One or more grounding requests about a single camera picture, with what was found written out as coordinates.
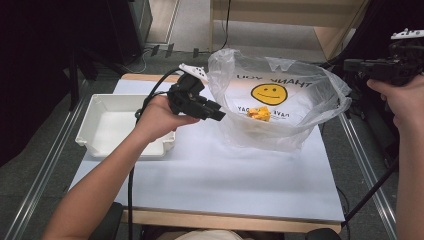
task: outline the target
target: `gray floor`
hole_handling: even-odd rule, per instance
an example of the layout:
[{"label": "gray floor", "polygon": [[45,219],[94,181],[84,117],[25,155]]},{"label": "gray floor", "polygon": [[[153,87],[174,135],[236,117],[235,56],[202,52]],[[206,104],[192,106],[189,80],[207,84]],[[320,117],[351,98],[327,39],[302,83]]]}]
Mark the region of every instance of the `gray floor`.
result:
[{"label": "gray floor", "polygon": [[[205,50],[204,47],[207,46],[207,44],[205,44],[204,34],[193,34],[196,30],[187,27],[192,25],[186,24],[188,21],[186,19],[187,14],[184,14],[184,12],[187,10],[184,10],[184,8],[190,9],[190,6],[187,6],[186,3],[192,2],[197,2],[198,7],[202,9],[206,7],[205,9],[207,9],[207,11],[209,10],[207,5],[209,1],[206,0],[180,1],[180,9],[175,19],[170,41],[175,44],[174,50],[183,52],[174,52],[171,57],[168,58],[165,58],[165,52],[163,51],[160,51],[158,55],[153,57],[146,54],[143,58],[127,66],[129,69],[135,72],[144,69],[143,73],[146,74],[164,74],[169,69],[178,66],[178,64],[182,62],[189,65],[207,67],[209,54],[203,53],[200,54],[199,57],[193,58],[191,53],[192,49],[195,47],[202,51]],[[201,19],[203,18],[207,21],[209,20],[209,17],[203,16]],[[181,27],[180,22],[185,23],[185,27]],[[204,31],[203,25],[200,23],[193,23],[192,27],[199,27],[198,25],[202,28],[199,31]],[[263,25],[257,25],[258,28],[256,31],[251,30],[247,32],[246,26],[236,25],[236,23],[230,24],[230,37],[228,43],[230,47],[240,49],[246,55],[280,56],[310,62],[324,61],[319,44],[317,45],[316,37],[310,27],[272,25],[265,28]],[[214,44],[220,46],[221,42],[223,42],[223,39],[221,39],[223,35],[220,37],[218,31],[218,29],[221,28],[221,23],[216,22],[215,27],[217,29],[215,31],[217,36],[214,38]],[[240,35],[237,34],[236,29],[240,30]],[[270,36],[269,39],[271,40],[267,39],[267,41],[265,41],[262,36],[271,34],[271,32],[278,32],[279,36],[275,36],[275,38]],[[98,69],[100,75],[97,81],[88,82],[86,88],[88,96],[94,93],[111,93],[120,78],[119,75],[101,65],[98,65]],[[69,103],[70,99],[69,96],[67,96],[57,105],[50,117],[34,135],[25,150],[15,159],[0,168],[0,239],[4,239],[6,236],[9,226],[18,213],[21,202],[30,190],[32,183],[37,177],[38,171],[49,155],[50,148],[54,144],[55,138],[69,114]],[[33,210],[26,228],[24,228],[22,239],[40,238],[56,204],[69,188],[69,184],[85,153],[85,149],[78,146],[74,139],[87,104],[88,99],[85,99],[82,104],[81,114],[79,114],[75,125],[72,127],[70,135],[59,155],[57,164],[46,184],[46,188],[38,204],[36,204],[36,208]],[[370,129],[366,122],[356,116],[353,116],[353,122],[376,175],[381,176],[385,171],[383,157],[378,150]],[[321,127],[336,185],[344,192],[349,201],[350,209],[352,209],[368,190],[365,178],[358,167],[356,157],[339,118],[334,118]],[[395,173],[383,186],[386,197],[392,208],[395,207],[396,188],[397,174]],[[342,195],[340,196],[342,203],[347,207],[346,201]],[[380,213],[372,200],[352,219],[349,226],[351,239],[390,239],[386,233]],[[126,239],[126,227],[125,224],[121,225],[118,239]],[[341,236],[343,239],[347,239],[346,228],[342,230]],[[286,239],[304,239],[304,234],[288,233]]]}]

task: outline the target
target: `floor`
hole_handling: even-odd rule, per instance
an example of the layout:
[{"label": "floor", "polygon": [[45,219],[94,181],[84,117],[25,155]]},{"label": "floor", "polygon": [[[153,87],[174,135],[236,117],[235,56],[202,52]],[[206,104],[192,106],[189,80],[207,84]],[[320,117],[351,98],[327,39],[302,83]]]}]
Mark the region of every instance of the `floor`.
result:
[{"label": "floor", "polygon": [[[169,1],[169,6],[177,6],[171,31],[162,34],[162,40],[149,42],[149,46],[160,44],[166,49],[174,43],[174,52],[166,57],[165,51],[151,56],[148,52],[128,66],[122,66],[129,72],[146,74],[164,74],[170,68],[184,62],[189,65],[208,65],[209,53],[202,53],[208,48],[209,1],[180,0]],[[161,13],[153,12],[158,18]],[[225,23],[216,21],[214,47],[221,48],[225,42],[222,26]],[[290,26],[274,24],[229,24],[229,37],[225,47],[239,49],[246,55],[283,57],[307,62],[324,62],[320,46],[313,29],[307,26]],[[193,49],[198,48],[200,55],[193,57]],[[50,165],[50,174],[43,182],[45,189],[38,196],[26,199],[26,203],[34,203],[26,212],[27,218],[17,230],[16,237],[10,239],[39,239],[52,211],[68,191],[69,184],[78,169],[85,149],[77,146],[74,139],[79,130],[84,112],[88,104],[88,96],[94,93],[112,93],[120,76],[111,70],[98,65],[97,81],[81,79],[82,98],[79,112],[69,112],[69,96],[52,112],[49,119],[40,127],[27,148],[15,159],[0,168],[0,239],[4,239],[14,222],[19,209],[26,209],[23,202],[28,192],[34,190],[33,183],[39,179],[40,169]],[[69,129],[62,126],[69,118],[74,118]],[[367,159],[376,176],[385,171],[383,156],[378,150],[375,139],[367,124],[355,115],[350,120],[355,126],[356,134],[361,140]],[[323,141],[332,167],[336,185],[341,190],[340,199],[346,212],[351,210],[369,189],[367,177],[359,167],[357,156],[352,150],[350,139],[346,135],[345,126],[340,118],[334,118],[321,125]],[[63,135],[63,142],[58,136]],[[52,146],[59,146],[58,152],[51,152]],[[395,173],[384,184],[384,196],[391,209],[395,209],[397,174]],[[375,200],[370,200],[352,219],[349,229],[340,233],[343,239],[393,239],[387,233],[387,226],[382,221],[380,209]],[[126,224],[121,224],[118,239],[126,239]],[[304,239],[304,234],[287,233],[286,239]]]}]

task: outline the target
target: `hand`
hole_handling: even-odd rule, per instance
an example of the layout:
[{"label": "hand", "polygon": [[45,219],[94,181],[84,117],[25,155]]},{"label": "hand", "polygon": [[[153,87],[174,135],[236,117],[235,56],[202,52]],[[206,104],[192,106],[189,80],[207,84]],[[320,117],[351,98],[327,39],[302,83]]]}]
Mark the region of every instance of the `hand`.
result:
[{"label": "hand", "polygon": [[198,122],[200,119],[187,115],[175,115],[169,108],[168,98],[154,97],[147,105],[135,131],[148,137],[150,142],[175,131],[177,127]]},{"label": "hand", "polygon": [[367,85],[380,92],[383,100],[387,100],[395,114],[393,122],[399,130],[421,128],[424,120],[424,76],[417,75],[401,87],[373,79]]}]

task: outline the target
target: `white table surface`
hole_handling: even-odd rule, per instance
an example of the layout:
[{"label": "white table surface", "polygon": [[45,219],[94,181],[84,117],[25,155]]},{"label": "white table surface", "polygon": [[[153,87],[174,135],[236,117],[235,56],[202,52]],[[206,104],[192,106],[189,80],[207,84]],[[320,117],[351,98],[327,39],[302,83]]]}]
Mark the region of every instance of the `white table surface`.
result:
[{"label": "white table surface", "polygon": [[[154,82],[121,79],[115,94],[146,94]],[[168,90],[162,83],[159,90]],[[206,87],[202,96],[213,99]],[[238,148],[211,119],[180,127],[175,147],[135,166],[133,205],[143,209],[318,221],[344,221],[318,127],[301,151]],[[72,186],[103,158],[86,153]],[[116,197],[127,204],[127,182]]]}]

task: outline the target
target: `forearm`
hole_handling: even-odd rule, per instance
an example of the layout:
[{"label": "forearm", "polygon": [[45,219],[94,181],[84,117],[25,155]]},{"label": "forearm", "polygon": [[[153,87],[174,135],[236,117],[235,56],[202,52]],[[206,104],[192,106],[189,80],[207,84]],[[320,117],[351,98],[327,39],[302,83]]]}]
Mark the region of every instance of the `forearm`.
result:
[{"label": "forearm", "polygon": [[400,240],[424,239],[424,131],[401,131],[397,231]]},{"label": "forearm", "polygon": [[105,216],[149,141],[131,133],[63,198],[44,239],[86,239]]}]

